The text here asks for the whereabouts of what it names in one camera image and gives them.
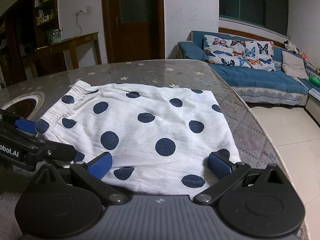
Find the grey square cushion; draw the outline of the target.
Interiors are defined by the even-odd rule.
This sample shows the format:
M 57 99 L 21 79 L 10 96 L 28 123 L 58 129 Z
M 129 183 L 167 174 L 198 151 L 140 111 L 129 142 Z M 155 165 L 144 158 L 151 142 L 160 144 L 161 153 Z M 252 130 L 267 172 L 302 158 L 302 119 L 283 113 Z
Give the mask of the grey square cushion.
M 282 51 L 282 70 L 289 76 L 308 80 L 309 77 L 306 73 L 304 61 L 295 54 L 287 51 Z

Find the white wall socket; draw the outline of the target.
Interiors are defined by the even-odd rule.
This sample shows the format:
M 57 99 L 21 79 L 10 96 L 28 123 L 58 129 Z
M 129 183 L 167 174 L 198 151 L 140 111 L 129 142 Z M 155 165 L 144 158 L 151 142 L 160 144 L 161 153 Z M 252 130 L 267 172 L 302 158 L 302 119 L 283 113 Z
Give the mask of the white wall socket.
M 82 14 L 86 14 L 86 13 L 87 13 L 86 8 L 80 9 L 80 10 L 76 11 L 76 16 L 79 16 L 79 15 L 82 15 Z

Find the white navy polka dot pants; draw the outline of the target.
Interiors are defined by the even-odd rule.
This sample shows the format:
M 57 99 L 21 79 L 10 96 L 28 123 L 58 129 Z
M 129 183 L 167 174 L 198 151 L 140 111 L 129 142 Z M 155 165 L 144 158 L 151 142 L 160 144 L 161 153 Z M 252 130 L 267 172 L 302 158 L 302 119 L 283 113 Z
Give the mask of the white navy polka dot pants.
M 240 161 L 231 130 L 208 90 L 78 81 L 38 120 L 47 140 L 70 144 L 78 161 L 102 153 L 101 180 L 134 193 L 194 197 L 215 184 L 208 157 Z

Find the green toy on sofa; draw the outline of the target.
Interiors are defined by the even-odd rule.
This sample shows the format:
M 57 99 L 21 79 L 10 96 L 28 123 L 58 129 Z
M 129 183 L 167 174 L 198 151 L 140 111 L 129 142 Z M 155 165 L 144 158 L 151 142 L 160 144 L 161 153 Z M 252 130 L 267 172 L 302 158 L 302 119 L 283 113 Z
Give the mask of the green toy on sofa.
M 320 78 L 317 78 L 315 76 L 310 76 L 309 81 L 316 87 L 320 87 Z

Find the black white plush toy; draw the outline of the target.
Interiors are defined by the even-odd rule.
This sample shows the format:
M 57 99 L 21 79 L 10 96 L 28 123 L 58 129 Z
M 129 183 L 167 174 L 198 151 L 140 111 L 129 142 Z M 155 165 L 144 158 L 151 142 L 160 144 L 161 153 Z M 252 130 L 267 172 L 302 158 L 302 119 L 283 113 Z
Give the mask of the black white plush toy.
M 287 51 L 291 51 L 293 52 L 294 54 L 298 54 L 299 53 L 299 50 L 296 48 L 296 46 L 294 44 L 292 44 L 291 41 L 289 40 L 286 40 L 284 42 L 284 47 Z

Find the round black induction cooktop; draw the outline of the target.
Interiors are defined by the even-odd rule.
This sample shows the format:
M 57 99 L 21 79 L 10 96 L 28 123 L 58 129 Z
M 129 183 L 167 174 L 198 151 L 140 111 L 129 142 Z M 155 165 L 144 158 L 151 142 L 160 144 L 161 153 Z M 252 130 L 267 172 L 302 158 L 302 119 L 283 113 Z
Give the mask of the round black induction cooktop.
M 28 98 L 15 103 L 10 103 L 8 106 L 3 107 L 3 110 L 26 119 L 33 112 L 36 104 L 37 101 L 35 99 Z

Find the blue sofa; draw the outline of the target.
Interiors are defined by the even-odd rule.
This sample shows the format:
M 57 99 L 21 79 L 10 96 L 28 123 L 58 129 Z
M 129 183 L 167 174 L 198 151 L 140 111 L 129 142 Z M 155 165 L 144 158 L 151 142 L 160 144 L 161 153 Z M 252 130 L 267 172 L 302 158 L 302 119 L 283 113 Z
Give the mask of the blue sofa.
M 246 37 L 224 33 L 210 33 L 207 31 L 191 31 L 188 41 L 178 42 L 177 58 L 193 59 L 208 63 L 217 73 L 248 103 L 269 103 L 272 105 L 303 106 L 311 116 L 319 121 L 319 87 L 314 86 L 309 79 L 294 78 L 282 70 L 282 51 L 285 48 L 274 46 L 275 71 L 258 70 L 246 67 L 229 67 L 220 64 L 211 64 L 203 49 L 203 36 L 212 35 L 225 39 L 242 41 L 253 40 Z M 319 69 L 308 63 L 304 66 L 308 77 L 319 78 Z

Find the brown wooden side table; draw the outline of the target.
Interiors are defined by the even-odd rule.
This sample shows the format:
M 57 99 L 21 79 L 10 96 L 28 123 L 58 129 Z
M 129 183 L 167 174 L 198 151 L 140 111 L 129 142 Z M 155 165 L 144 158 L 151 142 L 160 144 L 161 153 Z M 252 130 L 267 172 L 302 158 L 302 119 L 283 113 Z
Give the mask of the brown wooden side table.
M 31 74 L 33 78 L 47 74 L 55 74 L 67 70 L 64 51 L 68 51 L 71 57 L 72 68 L 79 69 L 79 60 L 76 49 L 80 46 L 93 42 L 95 56 L 98 64 L 102 64 L 99 47 L 98 32 L 89 33 L 60 42 L 36 48 L 31 54 Z

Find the dark green window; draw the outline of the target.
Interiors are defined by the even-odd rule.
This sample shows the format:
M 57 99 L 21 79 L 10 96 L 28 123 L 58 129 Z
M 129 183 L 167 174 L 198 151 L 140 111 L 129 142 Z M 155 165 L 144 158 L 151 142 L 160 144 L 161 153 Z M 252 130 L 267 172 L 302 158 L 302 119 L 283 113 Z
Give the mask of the dark green window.
M 219 16 L 286 36 L 289 0 L 219 0 Z

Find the clear glass kettle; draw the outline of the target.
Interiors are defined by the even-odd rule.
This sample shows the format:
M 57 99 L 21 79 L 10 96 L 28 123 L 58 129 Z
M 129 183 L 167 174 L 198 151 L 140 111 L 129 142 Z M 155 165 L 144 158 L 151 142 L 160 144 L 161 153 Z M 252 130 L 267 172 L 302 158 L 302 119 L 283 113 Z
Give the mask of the clear glass kettle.
M 63 29 L 52 29 L 47 32 L 48 41 L 50 44 L 59 43 L 62 41 L 62 32 Z

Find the dark shelving unit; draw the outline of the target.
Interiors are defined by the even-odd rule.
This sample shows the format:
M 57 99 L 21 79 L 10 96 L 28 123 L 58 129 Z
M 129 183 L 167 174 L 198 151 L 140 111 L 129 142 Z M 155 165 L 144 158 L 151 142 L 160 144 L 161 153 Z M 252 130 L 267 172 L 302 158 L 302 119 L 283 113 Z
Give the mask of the dark shelving unit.
M 38 48 L 59 28 L 57 0 L 1 0 L 1 86 L 25 81 L 40 68 Z

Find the dark wooden door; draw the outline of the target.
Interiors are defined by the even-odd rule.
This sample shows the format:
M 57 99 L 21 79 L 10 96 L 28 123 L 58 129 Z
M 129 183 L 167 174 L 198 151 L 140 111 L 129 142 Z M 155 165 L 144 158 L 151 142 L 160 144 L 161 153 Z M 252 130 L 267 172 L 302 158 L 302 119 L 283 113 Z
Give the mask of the dark wooden door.
M 109 63 L 165 58 L 164 0 L 101 0 Z

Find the butterfly print pillow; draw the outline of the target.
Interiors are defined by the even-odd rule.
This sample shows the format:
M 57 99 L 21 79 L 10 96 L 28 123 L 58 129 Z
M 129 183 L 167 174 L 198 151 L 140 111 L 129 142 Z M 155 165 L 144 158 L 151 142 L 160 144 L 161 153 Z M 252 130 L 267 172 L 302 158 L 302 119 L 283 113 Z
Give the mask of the butterfly print pillow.
M 274 46 L 270 41 L 242 41 L 204 35 L 203 49 L 211 64 L 275 71 Z

